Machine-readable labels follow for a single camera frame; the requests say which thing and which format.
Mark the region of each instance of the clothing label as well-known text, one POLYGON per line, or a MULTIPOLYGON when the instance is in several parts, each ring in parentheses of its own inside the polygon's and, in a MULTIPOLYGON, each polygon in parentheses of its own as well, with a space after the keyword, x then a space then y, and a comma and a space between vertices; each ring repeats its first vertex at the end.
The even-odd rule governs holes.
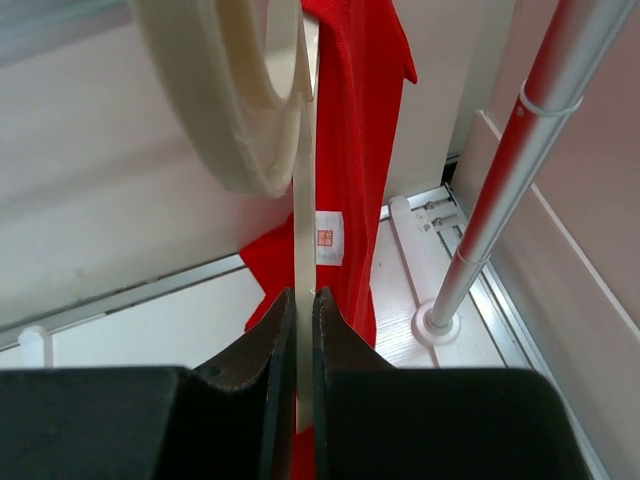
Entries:
POLYGON ((316 263, 342 265, 344 223, 341 212, 316 212, 316 263))

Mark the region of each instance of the white wall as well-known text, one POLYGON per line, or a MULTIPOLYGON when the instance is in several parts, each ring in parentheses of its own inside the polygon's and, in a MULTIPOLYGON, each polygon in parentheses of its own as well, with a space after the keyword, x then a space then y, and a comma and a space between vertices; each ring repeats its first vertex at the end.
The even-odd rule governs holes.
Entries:
MULTIPOLYGON (((521 0, 454 189, 469 211, 555 1, 521 0)), ((640 478, 640 11, 589 86, 492 256, 611 478, 640 478)))
POLYGON ((387 199, 440 185, 485 9, 485 0, 394 4, 411 45, 418 85, 406 84, 403 92, 387 199))
POLYGON ((291 209, 216 184, 119 8, 0 67, 0 324, 233 253, 291 209))
POLYGON ((480 31, 475 39, 469 72, 464 83, 460 109, 451 136, 449 153, 464 149, 473 114, 487 108, 498 76, 502 55, 509 40, 516 0, 485 0, 480 31))

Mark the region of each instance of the metal pole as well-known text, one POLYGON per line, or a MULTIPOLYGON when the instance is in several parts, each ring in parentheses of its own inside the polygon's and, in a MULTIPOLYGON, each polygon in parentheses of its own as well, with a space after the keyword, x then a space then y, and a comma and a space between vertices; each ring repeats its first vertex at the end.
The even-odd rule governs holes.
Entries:
POLYGON ((636 0, 560 0, 426 323, 446 333, 636 0))

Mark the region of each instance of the pole base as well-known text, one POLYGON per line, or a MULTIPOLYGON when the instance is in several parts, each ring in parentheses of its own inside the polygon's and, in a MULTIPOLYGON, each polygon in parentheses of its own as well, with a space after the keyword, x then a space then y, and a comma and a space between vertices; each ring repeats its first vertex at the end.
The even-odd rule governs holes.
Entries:
POLYGON ((429 320, 429 313, 435 302, 428 302, 420 305, 411 321, 411 330, 425 347, 431 348, 436 345, 446 345, 453 342, 460 333, 460 316, 456 313, 449 326, 438 328, 429 320))

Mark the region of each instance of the black object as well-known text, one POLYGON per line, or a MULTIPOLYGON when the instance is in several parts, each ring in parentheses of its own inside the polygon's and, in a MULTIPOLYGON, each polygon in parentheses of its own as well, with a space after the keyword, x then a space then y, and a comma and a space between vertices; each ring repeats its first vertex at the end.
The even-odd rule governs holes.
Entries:
POLYGON ((295 306, 193 372, 0 373, 0 479, 289 478, 295 306))
MULTIPOLYGON (((314 305, 319 479, 587 479, 562 403, 524 370, 397 370, 314 305)), ((289 478, 295 306, 194 371, 0 374, 0 478, 289 478)))
POLYGON ((447 156, 447 159, 444 162, 444 167, 442 167, 440 185, 451 185, 456 173, 456 168, 458 168, 458 160, 460 160, 459 153, 447 156))

